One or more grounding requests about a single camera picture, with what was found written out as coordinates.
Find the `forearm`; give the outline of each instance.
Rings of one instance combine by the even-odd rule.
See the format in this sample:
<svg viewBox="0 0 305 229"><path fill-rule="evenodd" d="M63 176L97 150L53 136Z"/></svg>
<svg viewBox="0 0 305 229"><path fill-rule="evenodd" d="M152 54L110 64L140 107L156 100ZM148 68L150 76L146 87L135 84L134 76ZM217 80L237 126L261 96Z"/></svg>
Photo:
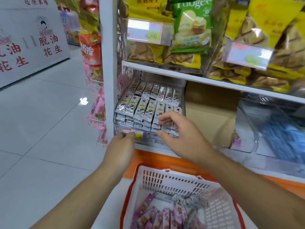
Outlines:
<svg viewBox="0 0 305 229"><path fill-rule="evenodd" d="M119 181L101 165L31 229L90 229Z"/></svg>
<svg viewBox="0 0 305 229"><path fill-rule="evenodd" d="M258 228L305 228L305 201L295 194L211 151L199 163L237 201Z"/></svg>

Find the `green snack bag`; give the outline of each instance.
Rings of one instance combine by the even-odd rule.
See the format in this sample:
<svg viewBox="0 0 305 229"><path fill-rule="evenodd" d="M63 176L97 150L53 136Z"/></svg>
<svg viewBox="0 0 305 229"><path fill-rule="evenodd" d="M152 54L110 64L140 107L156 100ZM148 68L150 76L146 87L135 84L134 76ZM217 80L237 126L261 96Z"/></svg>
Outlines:
<svg viewBox="0 0 305 229"><path fill-rule="evenodd" d="M175 15L171 52L200 52L211 48L210 11L215 0L170 0Z"/></svg>

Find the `hand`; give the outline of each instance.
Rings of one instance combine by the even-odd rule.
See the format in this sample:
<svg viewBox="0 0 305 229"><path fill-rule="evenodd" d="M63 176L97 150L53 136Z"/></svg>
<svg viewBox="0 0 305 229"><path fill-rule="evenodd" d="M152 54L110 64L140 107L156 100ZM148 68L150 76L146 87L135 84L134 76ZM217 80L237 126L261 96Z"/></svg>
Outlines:
<svg viewBox="0 0 305 229"><path fill-rule="evenodd" d="M168 125L169 122L176 123L179 137L174 138L165 131L159 130L158 136L179 157L199 164L215 150L204 138L193 122L177 112L170 111L159 116L159 125Z"/></svg>
<svg viewBox="0 0 305 229"><path fill-rule="evenodd" d="M119 178L128 168L135 153L135 133L118 134L114 136L107 147L100 166L114 172Z"/></svg>

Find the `brown cardboard panel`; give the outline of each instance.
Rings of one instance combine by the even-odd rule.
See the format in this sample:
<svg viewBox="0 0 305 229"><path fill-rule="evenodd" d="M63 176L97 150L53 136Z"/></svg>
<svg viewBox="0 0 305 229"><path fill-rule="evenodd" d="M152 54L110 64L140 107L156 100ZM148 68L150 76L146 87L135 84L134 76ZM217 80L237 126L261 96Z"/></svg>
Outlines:
<svg viewBox="0 0 305 229"><path fill-rule="evenodd" d="M185 93L186 117L212 145L228 148L238 101L239 91L189 81Z"/></svg>

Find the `tile floor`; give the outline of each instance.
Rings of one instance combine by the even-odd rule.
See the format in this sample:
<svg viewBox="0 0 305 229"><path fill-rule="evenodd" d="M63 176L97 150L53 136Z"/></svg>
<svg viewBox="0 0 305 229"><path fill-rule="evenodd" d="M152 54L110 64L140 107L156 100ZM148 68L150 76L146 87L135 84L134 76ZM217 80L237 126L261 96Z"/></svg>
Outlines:
<svg viewBox="0 0 305 229"><path fill-rule="evenodd" d="M80 48L71 59L0 90L0 229L28 229L101 163L86 116ZM87 105L78 105L87 97ZM131 180L122 179L92 228L119 228ZM256 228L242 211L247 228Z"/></svg>

